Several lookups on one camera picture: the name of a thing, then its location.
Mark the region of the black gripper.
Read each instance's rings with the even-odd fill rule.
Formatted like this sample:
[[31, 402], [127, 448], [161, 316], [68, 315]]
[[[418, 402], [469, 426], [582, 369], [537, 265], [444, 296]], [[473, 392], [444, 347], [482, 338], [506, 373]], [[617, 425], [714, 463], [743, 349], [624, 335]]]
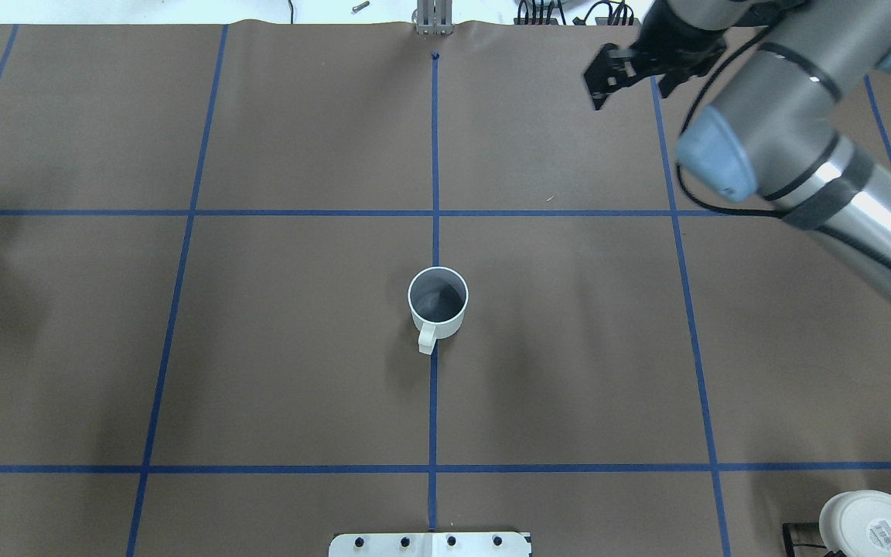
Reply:
[[703, 77], [727, 50], [724, 1], [654, 1], [629, 46], [605, 43], [583, 71], [592, 108], [601, 110], [617, 91], [662, 77], [664, 97], [691, 77]]

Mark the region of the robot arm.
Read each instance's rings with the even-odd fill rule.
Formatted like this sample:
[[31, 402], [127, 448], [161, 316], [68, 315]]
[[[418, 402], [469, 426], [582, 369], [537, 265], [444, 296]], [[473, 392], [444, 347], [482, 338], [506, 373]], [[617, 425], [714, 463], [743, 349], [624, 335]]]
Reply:
[[650, 77], [671, 95], [735, 60], [725, 33], [757, 27], [752, 56], [706, 106], [696, 100], [675, 169], [750, 216], [812, 236], [891, 300], [891, 172], [828, 120], [874, 70], [891, 73], [891, 1], [655, 1], [632, 45], [605, 43], [582, 75], [592, 106]]

